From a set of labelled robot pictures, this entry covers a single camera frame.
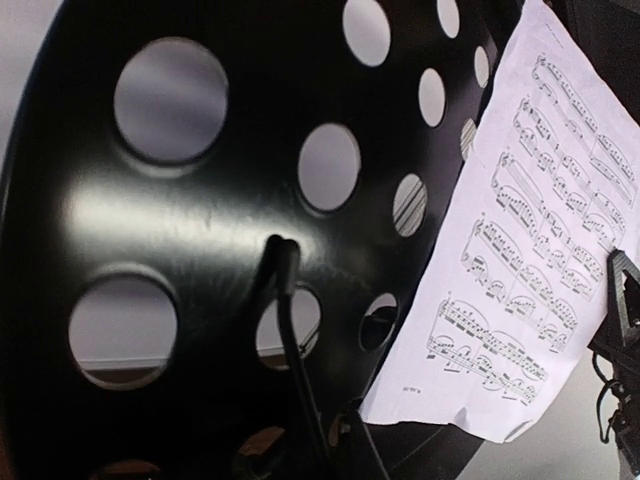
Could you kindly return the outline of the black music stand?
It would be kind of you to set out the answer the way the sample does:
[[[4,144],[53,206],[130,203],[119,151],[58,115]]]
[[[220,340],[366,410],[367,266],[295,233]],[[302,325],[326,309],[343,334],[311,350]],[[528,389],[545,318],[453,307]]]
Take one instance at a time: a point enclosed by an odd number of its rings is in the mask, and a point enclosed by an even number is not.
[[[65,1],[1,177],[12,479],[453,479],[365,422],[528,1]]]

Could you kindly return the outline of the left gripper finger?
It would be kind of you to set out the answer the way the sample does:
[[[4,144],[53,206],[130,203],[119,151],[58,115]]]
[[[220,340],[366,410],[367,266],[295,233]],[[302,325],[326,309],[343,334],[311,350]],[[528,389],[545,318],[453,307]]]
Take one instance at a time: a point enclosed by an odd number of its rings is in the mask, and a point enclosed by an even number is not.
[[[618,407],[607,422],[604,422],[602,402],[608,393],[618,400]],[[629,390],[619,380],[607,380],[596,400],[596,418],[602,443],[608,444],[611,435],[614,435],[620,461],[620,478],[638,479],[639,394]]]
[[[638,360],[639,268],[619,249],[606,267],[606,312],[589,348],[607,360]]]

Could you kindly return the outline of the lilac sheet music page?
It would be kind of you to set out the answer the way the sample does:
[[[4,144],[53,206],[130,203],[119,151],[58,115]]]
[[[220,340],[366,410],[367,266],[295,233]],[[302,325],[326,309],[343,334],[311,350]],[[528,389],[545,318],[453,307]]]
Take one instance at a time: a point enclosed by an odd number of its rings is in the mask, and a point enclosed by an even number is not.
[[[635,252],[638,223],[638,124],[526,2],[365,422],[523,434],[603,321],[607,257]]]

